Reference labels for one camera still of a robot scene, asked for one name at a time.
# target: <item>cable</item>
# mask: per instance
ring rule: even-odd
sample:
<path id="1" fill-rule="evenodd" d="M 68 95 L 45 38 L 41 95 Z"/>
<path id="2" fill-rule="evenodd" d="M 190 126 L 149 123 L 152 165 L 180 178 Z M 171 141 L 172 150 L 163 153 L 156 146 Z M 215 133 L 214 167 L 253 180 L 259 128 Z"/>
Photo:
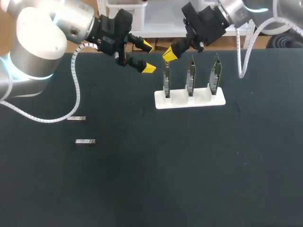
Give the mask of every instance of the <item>cable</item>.
<path id="1" fill-rule="evenodd" d="M 98 49 L 97 45 L 95 44 L 91 44 L 91 43 L 87 43 L 87 44 L 81 44 L 76 50 L 75 52 L 73 53 L 73 56 L 71 58 L 71 74 L 72 74 L 72 78 L 74 80 L 74 83 L 75 83 L 75 88 L 76 88 L 76 94 L 77 94 L 77 99 L 76 99 L 76 104 L 74 106 L 74 108 L 72 109 L 72 111 L 65 115 L 64 117 L 61 117 L 61 118 L 57 118 L 57 119 L 53 119 L 53 120 L 45 120 L 45 119 L 40 119 L 40 118 L 37 118 L 37 117 L 34 117 L 30 114 L 27 114 L 25 113 L 24 111 L 20 110 L 19 108 L 15 107 L 14 105 L 8 103 L 8 102 L 5 102 L 5 101 L 2 101 L 0 102 L 1 105 L 4 105 L 14 111 L 16 111 L 17 113 L 35 121 L 35 122 L 40 122 L 40 123 L 56 123 L 56 122 L 61 122 L 61 121 L 64 121 L 65 119 L 67 119 L 68 117 L 72 116 L 78 109 L 79 107 L 79 104 L 80 104 L 80 87 L 79 87 L 79 83 L 78 83 L 78 79 L 77 79 L 77 75 L 76 75 L 76 68 L 75 68 L 75 62 L 76 62 L 76 59 L 77 59 L 77 56 L 79 54 L 79 52 L 86 48 L 86 47 L 90 47 L 90 48 L 93 48 L 95 50 Z"/>
<path id="2" fill-rule="evenodd" d="M 303 48 L 303 38 L 294 33 L 274 35 L 268 41 L 266 48 Z"/>
<path id="3" fill-rule="evenodd" d="M 273 14 L 274 18 L 278 18 L 278 0 L 273 0 Z"/>
<path id="4" fill-rule="evenodd" d="M 267 21 L 265 21 L 263 24 L 261 24 L 259 26 L 259 28 L 256 30 L 255 34 L 253 35 L 253 37 L 251 39 L 251 44 L 250 44 L 250 46 L 249 46 L 249 48 L 247 49 L 247 52 L 246 52 L 245 61 L 244 61 L 244 65 L 243 65 L 243 70 L 242 70 L 242 73 L 239 75 L 239 77 L 241 79 L 245 76 L 247 66 L 248 66 L 248 62 L 250 60 L 250 54 L 251 54 L 252 48 L 253 48 L 256 40 L 257 40 L 257 37 L 259 36 L 261 31 L 266 26 L 268 26 L 269 24 L 275 23 L 275 22 L 286 24 L 286 25 L 290 26 L 296 33 L 303 36 L 303 30 L 300 27 L 298 27 L 297 25 L 295 25 L 293 22 L 291 22 L 287 19 L 284 19 L 284 18 L 281 18 L 281 17 L 278 17 L 278 18 L 273 17 L 273 18 L 268 19 Z"/>
<path id="5" fill-rule="evenodd" d="M 241 38 L 239 30 L 236 28 L 236 37 L 237 37 L 237 57 L 238 57 L 238 72 L 239 75 L 242 73 L 242 62 L 241 62 Z"/>
<path id="6" fill-rule="evenodd" d="M 249 60 L 250 60 L 250 54 L 251 54 L 251 51 L 252 51 L 252 48 L 257 40 L 257 37 L 259 36 L 259 34 L 262 32 L 262 30 L 272 24 L 272 23 L 275 23 L 275 22 L 278 22 L 278 23 L 282 23 L 282 24 L 286 24 L 288 26 L 290 26 L 296 33 L 298 33 L 300 36 L 303 37 L 303 30 L 298 27 L 297 25 L 295 25 L 293 22 L 287 20 L 287 19 L 284 19 L 284 18 L 281 18 L 281 17 L 278 17 L 278 1 L 277 0 L 273 0 L 273 13 L 274 13 L 274 17 L 271 18 L 271 19 L 268 19 L 267 21 L 263 22 L 263 24 L 261 24 L 259 26 L 259 28 L 256 30 L 255 34 L 253 35 L 251 41 L 250 41 L 250 45 L 246 51 L 246 55 L 245 55 L 245 60 L 244 60 L 244 65 L 243 65 L 243 70 L 241 71 L 240 73 L 240 69 L 241 69 L 241 52 L 239 51 L 239 45 L 238 45 L 238 39 L 240 38 L 240 35 L 237 34 L 237 29 L 236 29 L 236 34 L 237 34 L 237 53 L 238 53 L 238 70 L 239 70 L 239 78 L 243 78 L 245 76 L 245 73 L 246 73 L 246 70 L 247 70 L 247 66 L 248 66 L 248 63 L 249 63 Z"/>

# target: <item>white shelf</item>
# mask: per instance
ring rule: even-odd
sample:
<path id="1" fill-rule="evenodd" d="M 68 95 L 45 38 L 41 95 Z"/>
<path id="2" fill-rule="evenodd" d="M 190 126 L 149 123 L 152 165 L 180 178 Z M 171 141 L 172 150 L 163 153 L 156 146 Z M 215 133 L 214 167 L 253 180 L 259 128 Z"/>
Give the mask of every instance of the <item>white shelf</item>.
<path id="1" fill-rule="evenodd" d="M 132 31 L 143 38 L 185 37 L 184 15 L 181 8 L 188 0 L 149 0 L 146 7 L 145 26 L 142 31 Z M 247 25 L 239 28 L 240 35 L 246 35 Z M 227 28 L 225 36 L 236 36 L 234 27 Z"/>

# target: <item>white cable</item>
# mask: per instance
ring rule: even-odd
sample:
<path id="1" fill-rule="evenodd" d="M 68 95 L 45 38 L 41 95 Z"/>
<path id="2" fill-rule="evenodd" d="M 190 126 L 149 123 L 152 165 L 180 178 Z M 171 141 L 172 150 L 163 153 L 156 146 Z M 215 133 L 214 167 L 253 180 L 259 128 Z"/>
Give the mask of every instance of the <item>white cable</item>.
<path id="1" fill-rule="evenodd" d="M 34 117 L 30 114 L 27 114 L 25 113 L 24 111 L 20 110 L 19 108 L 15 107 L 14 105 L 8 103 L 8 102 L 5 102 L 5 101 L 2 101 L 0 102 L 0 104 L 4 105 L 4 106 L 7 106 L 8 108 L 16 111 L 17 113 L 33 120 L 33 121 L 36 121 L 36 122 L 40 122 L 40 123 L 56 123 L 56 122 L 61 122 L 61 121 L 64 121 L 65 119 L 69 118 L 70 116 L 72 116 L 78 109 L 79 107 L 79 104 L 80 104 L 80 87 L 79 87 L 79 84 L 78 84 L 78 79 L 77 79 L 77 75 L 76 75 L 76 69 L 75 69 L 75 62 L 76 62 L 76 58 L 78 56 L 78 53 L 86 48 L 86 47 L 90 47 L 90 48 L 93 48 L 93 49 L 98 49 L 97 45 L 95 44 L 91 44 L 91 43 L 87 43 L 87 44 L 81 44 L 74 52 L 73 56 L 72 56 L 72 59 L 71 59 L 71 74 L 72 74 L 72 78 L 74 80 L 74 83 L 75 83 L 75 87 L 76 87 L 76 94 L 77 94 L 77 99 L 76 99 L 76 104 L 74 106 L 74 108 L 72 109 L 72 111 L 65 115 L 64 117 L 61 117 L 61 118 L 57 118 L 57 119 L 53 119 L 53 120 L 45 120 L 45 119 L 40 119 L 40 118 L 37 118 L 37 117 Z"/>
<path id="2" fill-rule="evenodd" d="M 248 62 L 250 60 L 250 54 L 251 54 L 252 48 L 253 48 L 256 40 L 257 40 L 257 37 L 259 36 L 259 34 L 262 32 L 262 30 L 266 26 L 268 26 L 271 23 L 275 23 L 275 22 L 286 24 L 286 25 L 290 26 L 294 31 L 296 31 L 299 35 L 303 36 L 303 30 L 300 27 L 298 27 L 297 25 L 295 25 L 293 22 L 291 22 L 287 19 L 284 19 L 284 18 L 281 18 L 281 17 L 278 17 L 278 18 L 273 17 L 273 18 L 268 19 L 267 21 L 265 21 L 263 24 L 261 24 L 259 26 L 259 28 L 256 30 L 255 34 L 253 35 L 253 37 L 251 39 L 251 44 L 248 47 L 247 52 L 246 52 L 245 61 L 244 61 L 244 65 L 243 65 L 243 70 L 242 70 L 242 73 L 239 75 L 239 77 L 241 79 L 245 76 L 247 66 L 248 66 Z"/>
<path id="3" fill-rule="evenodd" d="M 273 14 L 274 18 L 278 19 L 278 0 L 273 0 Z"/>
<path id="4" fill-rule="evenodd" d="M 242 73 L 242 62 L 241 62 L 241 38 L 239 30 L 236 28 L 236 37 L 237 37 L 237 57 L 238 57 L 238 73 Z"/>

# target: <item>yellow fingertip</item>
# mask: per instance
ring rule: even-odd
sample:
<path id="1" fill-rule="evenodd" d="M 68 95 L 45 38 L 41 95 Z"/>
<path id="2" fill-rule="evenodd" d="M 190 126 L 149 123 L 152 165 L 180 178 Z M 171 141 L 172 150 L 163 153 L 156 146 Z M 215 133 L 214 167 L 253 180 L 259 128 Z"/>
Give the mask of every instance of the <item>yellow fingertip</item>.
<path id="1" fill-rule="evenodd" d="M 149 63 L 146 63 L 146 68 L 143 70 L 142 73 L 153 73 L 155 70 L 156 70 L 155 66 L 153 66 Z"/>
<path id="2" fill-rule="evenodd" d="M 171 46 L 169 47 L 169 49 L 163 54 L 163 58 L 166 62 L 170 62 L 170 61 L 173 61 L 173 60 L 176 60 L 178 59 L 176 57 L 176 55 L 174 54 L 174 52 L 172 51 L 172 48 Z"/>
<path id="3" fill-rule="evenodd" d="M 144 44 L 145 44 L 145 45 L 148 45 L 148 46 L 150 46 L 150 47 L 151 47 L 151 51 L 150 51 L 150 52 L 152 52 L 152 51 L 153 51 L 153 46 L 152 46 L 152 45 L 150 45 L 148 42 L 146 42 L 146 40 L 144 40 Z"/>

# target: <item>small metal module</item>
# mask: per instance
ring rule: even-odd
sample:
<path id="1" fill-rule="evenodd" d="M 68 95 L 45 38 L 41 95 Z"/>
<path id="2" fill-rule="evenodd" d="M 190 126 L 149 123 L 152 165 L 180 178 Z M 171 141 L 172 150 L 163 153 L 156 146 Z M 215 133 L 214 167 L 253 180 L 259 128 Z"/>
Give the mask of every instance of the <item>small metal module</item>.
<path id="1" fill-rule="evenodd" d="M 69 117 L 67 118 L 68 121 L 74 121 L 74 122 L 84 122 L 86 121 L 86 117 Z"/>
<path id="2" fill-rule="evenodd" d="M 77 145 L 92 145 L 96 144 L 96 140 L 76 140 Z"/>
<path id="3" fill-rule="evenodd" d="M 222 73 L 222 64 L 219 59 L 219 56 L 216 55 L 214 59 L 214 65 L 212 67 L 212 71 L 210 73 L 210 78 L 209 78 L 209 87 L 213 96 L 217 95 L 221 73 Z"/>
<path id="4" fill-rule="evenodd" d="M 194 57 L 192 56 L 189 69 L 187 70 L 187 79 L 186 79 L 186 87 L 188 91 L 188 96 L 194 96 L 195 89 L 195 80 L 196 80 L 196 65 L 194 61 Z"/>
<path id="5" fill-rule="evenodd" d="M 165 71 L 163 73 L 165 97 L 170 98 L 170 68 L 169 63 L 165 62 Z"/>

